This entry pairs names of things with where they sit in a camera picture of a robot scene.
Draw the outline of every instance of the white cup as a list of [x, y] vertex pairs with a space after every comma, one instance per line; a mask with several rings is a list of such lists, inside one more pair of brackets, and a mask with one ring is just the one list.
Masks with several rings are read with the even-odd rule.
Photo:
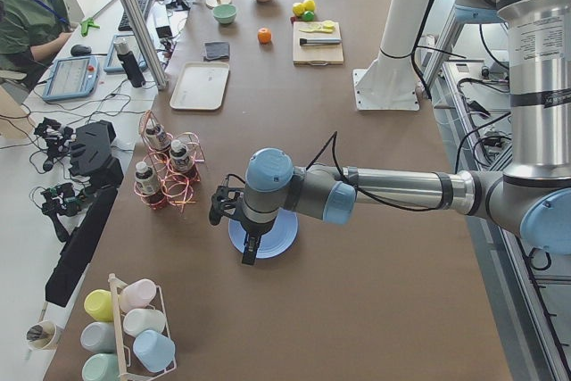
[[123, 330], [127, 335], [135, 337], [145, 330], [154, 330], [160, 334], [166, 324], [167, 318], [159, 310], [135, 308], [125, 316]]
[[119, 295], [119, 307], [125, 313], [146, 307], [157, 295], [157, 285], [143, 278], [125, 287]]
[[37, 325], [41, 326], [42, 330], [47, 335], [46, 337], [35, 341], [28, 341], [28, 347], [30, 350], [53, 350], [57, 347], [57, 343], [60, 341], [60, 336], [62, 336], [63, 327], [57, 326], [50, 320], [40, 321]]
[[83, 329], [80, 342], [89, 352], [115, 352], [115, 328], [112, 323], [95, 321]]

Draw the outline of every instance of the computer mouse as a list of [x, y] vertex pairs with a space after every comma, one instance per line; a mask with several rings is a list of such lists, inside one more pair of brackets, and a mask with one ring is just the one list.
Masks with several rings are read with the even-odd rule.
[[74, 57], [80, 57], [82, 55], [90, 55], [91, 47], [85, 45], [74, 45], [71, 47], [70, 53]]

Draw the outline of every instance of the light blue cup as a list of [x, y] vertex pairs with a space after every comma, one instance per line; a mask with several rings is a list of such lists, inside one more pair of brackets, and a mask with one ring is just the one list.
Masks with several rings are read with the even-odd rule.
[[175, 359], [175, 343], [154, 330], [146, 330], [135, 338], [133, 352], [150, 372], [161, 372]]
[[91, 356], [81, 370], [83, 381], [117, 381], [119, 363], [117, 354], [99, 353]]

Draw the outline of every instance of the brown table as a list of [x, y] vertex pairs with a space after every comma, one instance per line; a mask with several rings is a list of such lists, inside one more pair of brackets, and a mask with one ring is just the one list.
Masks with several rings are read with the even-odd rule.
[[[358, 112], [352, 70], [377, 56], [390, 0], [316, 0], [339, 21], [345, 62], [294, 66], [293, 2], [233, 0], [219, 26], [203, 0], [190, 12], [153, 112], [169, 132], [193, 131], [207, 163], [196, 204], [151, 211], [132, 192], [131, 163], [47, 380], [77, 380], [88, 352], [86, 295], [110, 272], [162, 286], [178, 368], [165, 380], [511, 379], [465, 220], [360, 204], [345, 226], [300, 216], [293, 246], [253, 267], [208, 223], [210, 197], [228, 172], [243, 175], [262, 147], [305, 165], [339, 131], [342, 165], [449, 171], [430, 103], [419, 112]], [[259, 27], [273, 43], [259, 45]], [[203, 44], [231, 45], [230, 76], [216, 112], [169, 108], [177, 72], [201, 61]], [[138, 147], [134, 161], [143, 155]], [[323, 158], [331, 162], [330, 156]]]

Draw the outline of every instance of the green bowl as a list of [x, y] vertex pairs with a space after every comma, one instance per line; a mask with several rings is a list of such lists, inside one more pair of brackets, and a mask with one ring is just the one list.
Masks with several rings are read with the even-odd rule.
[[230, 24], [236, 17], [236, 7], [232, 4], [219, 4], [212, 9], [212, 15], [220, 24]]

